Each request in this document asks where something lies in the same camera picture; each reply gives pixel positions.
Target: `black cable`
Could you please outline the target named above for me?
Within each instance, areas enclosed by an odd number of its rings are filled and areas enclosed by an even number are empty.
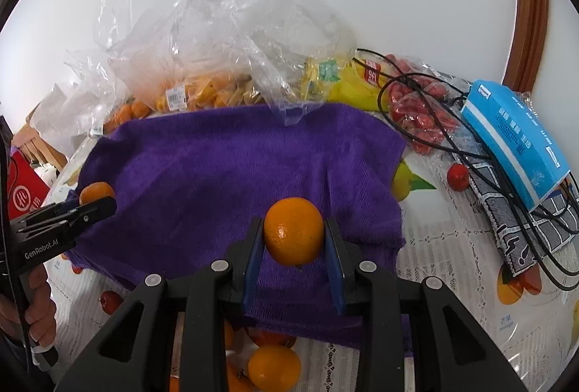
[[[376,53],[375,51],[372,51],[369,49],[361,49],[360,48],[358,50],[363,51],[363,52],[367,52],[367,53],[371,53],[371,54],[374,54],[374,55],[380,57],[385,62],[388,62],[389,64],[391,64],[400,73],[399,76],[391,76],[389,74],[386,74],[384,72],[381,72],[381,71],[375,69],[374,67],[371,67],[371,66],[363,63],[362,61],[360,61],[357,58],[354,58],[354,61],[357,64],[360,64],[364,68],[366,68],[368,70],[372,70],[374,73],[377,73],[377,74],[382,75],[382,76],[386,77],[387,79],[389,79],[389,81],[386,82],[380,88],[380,92],[378,93],[378,97],[377,97],[378,109],[380,110],[380,113],[386,119],[386,121],[388,123],[390,123],[390,125],[392,127],[394,127],[397,131],[399,131],[403,135],[407,136],[411,140],[414,140],[414,141],[420,142],[422,144],[425,144],[429,147],[432,147],[435,149],[440,149],[440,150],[443,150],[445,152],[456,155],[458,157],[458,159],[464,165],[466,165],[475,175],[477,175],[483,182],[485,182],[492,189],[494,189],[495,191],[497,191],[498,193],[503,195],[505,197],[506,201],[508,202],[511,211],[513,212],[513,215],[515,217],[515,220],[517,221],[517,224],[520,226],[521,233],[522,233],[523,237],[525,238],[525,241],[527,242],[529,249],[531,250],[531,253],[533,254],[534,258],[537,260],[537,263],[540,265],[540,267],[543,269],[543,271],[545,271],[547,277],[553,282],[554,285],[556,285],[559,289],[561,289],[563,291],[571,291],[571,290],[574,290],[575,288],[577,288],[579,286],[579,281],[577,282],[577,284],[575,284],[573,286],[565,286],[565,285],[561,284],[560,282],[558,282],[557,279],[552,275],[552,273],[546,268],[546,266],[544,265],[544,263],[542,261],[542,258],[538,255],[538,252],[537,252],[527,230],[525,229],[525,225],[524,225],[523,221],[521,220],[520,215],[518,213],[518,209],[521,209],[521,213],[525,217],[526,222],[527,222],[529,228],[531,229],[531,231],[533,232],[533,234],[535,235],[539,245],[541,246],[542,250],[545,252],[546,256],[548,256],[548,258],[551,259],[551,261],[554,263],[554,265],[564,274],[567,274],[569,276],[579,275],[579,271],[572,272],[572,271],[566,269],[565,267],[563,267],[555,259],[555,257],[551,253],[551,250],[546,246],[545,242],[543,241],[543,239],[541,238],[541,236],[537,232],[537,228],[535,226],[535,224],[537,222],[534,219],[533,220],[531,219],[531,214],[532,214],[533,216],[537,216],[537,217],[540,217],[540,218],[543,218],[546,220],[552,220],[553,222],[557,223],[561,228],[563,228],[565,231],[567,231],[568,233],[570,233],[572,235],[579,233],[579,230],[571,230],[566,224],[563,224],[561,222],[561,214],[564,214],[569,209],[569,205],[571,205],[575,209],[576,213],[579,215],[579,205],[577,204],[577,200],[575,197],[573,197],[572,191],[569,190],[568,186],[565,185],[563,182],[561,183],[562,198],[565,201],[565,209],[558,216],[555,216],[554,214],[550,213],[542,205],[538,206],[538,209],[540,209],[542,211],[542,213],[539,213],[537,211],[533,211],[530,214],[529,211],[526,210],[525,205],[523,204],[522,200],[520,199],[519,194],[516,192],[516,190],[512,186],[511,181],[509,180],[508,176],[504,172],[504,169],[500,166],[500,164],[497,161],[496,157],[494,156],[493,152],[491,152],[491,150],[488,148],[488,146],[482,141],[482,139],[480,139],[480,136],[478,136],[476,131],[468,123],[466,123],[464,120],[462,120],[461,116],[458,116],[456,113],[454,113],[454,111],[451,110],[450,107],[447,107],[444,103],[441,103],[441,101],[438,101],[438,100],[436,101],[439,105],[442,106],[442,108],[445,111],[450,113],[454,118],[456,118],[460,123],[462,123],[462,125],[465,126],[465,128],[468,131],[470,131],[470,133],[473,135],[475,141],[482,145],[483,150],[486,152],[487,155],[474,154],[474,153],[466,152],[465,150],[461,150],[458,148],[458,146],[454,143],[454,141],[452,140],[451,136],[449,135],[449,133],[447,132],[445,127],[442,125],[442,123],[439,120],[438,116],[436,115],[432,105],[430,104],[428,99],[425,97],[425,94],[428,96],[431,96],[433,99],[436,99],[436,98],[433,97],[432,95],[430,95],[427,91],[423,90],[422,87],[420,86],[420,84],[418,84],[418,82],[416,82],[415,80],[412,79],[412,76],[425,76],[425,77],[428,77],[430,79],[437,80],[439,82],[443,82],[445,85],[448,85],[451,88],[458,91],[460,95],[453,99],[452,104],[456,103],[456,101],[458,101],[459,99],[464,100],[468,96],[467,92],[464,92],[464,91],[454,87],[452,84],[448,84],[448,82],[443,81],[442,79],[439,79],[438,77],[435,77],[433,75],[429,75],[429,74],[425,74],[425,73],[421,73],[421,72],[403,73],[402,69],[400,69],[400,67],[396,64],[396,62],[392,61],[390,58],[387,58],[386,56],[383,56],[383,55]],[[417,92],[417,94],[420,96],[421,100],[424,102],[429,114],[434,119],[436,125],[441,130],[444,138],[451,145],[452,149],[445,147],[445,146],[434,144],[432,142],[429,142],[429,141],[426,141],[423,139],[420,139],[420,138],[414,136],[413,134],[407,132],[405,129],[403,129],[401,126],[399,126],[397,123],[395,123],[395,121],[390,119],[389,115],[384,111],[381,102],[382,102],[382,97],[384,95],[384,92],[395,81],[398,81],[401,84],[408,86],[411,90]],[[467,157],[477,158],[477,159],[481,159],[481,160],[489,160],[491,162],[491,164],[493,165],[493,167],[495,167],[495,169],[497,170],[496,176],[497,176],[497,180],[499,180],[499,186],[497,186],[494,183],[494,181],[490,181],[478,169],[476,169],[473,166],[473,164],[467,159]],[[572,174],[570,174],[570,176],[572,178],[572,181],[574,182],[575,187],[577,188],[577,182],[575,181],[574,176]]]
[[[16,305],[18,318],[20,319],[20,329],[22,331],[22,341],[24,343],[24,356],[26,358],[26,373],[30,374],[33,357],[30,351],[30,339],[28,338],[28,324],[24,318],[24,309],[22,308],[22,301],[19,296],[20,293],[16,289],[12,270],[10,269],[10,258],[12,256],[9,238],[10,221],[8,219],[7,187],[4,182],[8,183],[8,155],[6,155],[6,148],[2,144],[2,151],[0,153],[0,230],[2,231],[2,245],[4,247],[4,264],[6,265],[8,284],[10,284],[10,290],[12,291],[12,297],[14,299],[14,304]]]

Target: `blue gripper pad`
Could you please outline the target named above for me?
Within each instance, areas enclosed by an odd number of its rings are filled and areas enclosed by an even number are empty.
[[[259,225],[253,247],[251,248],[250,259],[247,263],[247,269],[244,276],[243,301],[242,308],[246,311],[255,297],[257,290],[257,278],[261,269],[263,259],[263,221]]]
[[[343,315],[346,309],[346,301],[344,299],[344,272],[340,266],[338,252],[327,223],[324,223],[324,227],[326,271],[328,272],[332,302],[334,303],[334,307],[336,307],[338,314]]]

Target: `orange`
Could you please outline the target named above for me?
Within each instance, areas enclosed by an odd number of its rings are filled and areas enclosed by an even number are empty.
[[[227,365],[227,384],[229,392],[254,392],[254,388],[247,377],[237,374],[236,369],[230,364]]]
[[[151,114],[151,109],[142,101],[137,99],[131,103],[131,115],[134,118],[141,119]]]
[[[169,113],[169,104],[167,103],[167,97],[164,93],[159,98],[157,98],[155,108],[157,108],[157,111],[160,113]]]
[[[233,337],[235,335],[235,332],[233,331],[233,327],[227,320],[224,320],[223,322],[223,329],[225,332],[225,349],[230,350],[233,346]]]
[[[169,392],[179,392],[179,379],[176,377],[169,378]]]
[[[102,125],[102,133],[105,135],[109,135],[112,132],[114,132],[118,127],[119,125],[115,122],[113,118]]]
[[[280,265],[305,265],[317,258],[324,244],[324,221],[307,199],[281,199],[265,215],[263,239]]]
[[[121,106],[120,109],[115,113],[114,120],[115,123],[117,123],[117,126],[125,124],[127,121],[131,121],[132,120],[131,105],[125,104]]]
[[[97,199],[107,196],[115,197],[115,191],[106,181],[97,181],[91,183],[80,192],[78,201],[80,204],[89,204]]]
[[[264,392],[287,392],[299,380],[302,365],[297,354],[280,345],[265,345],[247,364],[250,381]]]

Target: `barcode sticker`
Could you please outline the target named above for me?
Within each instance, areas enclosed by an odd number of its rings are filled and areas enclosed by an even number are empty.
[[[104,135],[104,132],[102,131],[102,123],[98,124],[98,123],[93,123],[93,126],[90,128],[89,131],[89,136],[91,137],[100,137]]]
[[[169,111],[186,110],[187,109],[187,95],[185,94],[185,86],[169,89],[165,92],[167,97],[167,105]]]

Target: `yellow package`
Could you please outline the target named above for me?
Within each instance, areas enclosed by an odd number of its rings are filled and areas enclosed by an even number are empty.
[[[376,70],[384,64],[366,59],[360,62]],[[355,61],[340,63],[335,59],[324,62],[308,60],[302,78],[301,98],[332,103],[345,103],[366,111],[378,111],[378,94],[386,78]],[[388,97],[382,95],[382,108],[387,110]]]

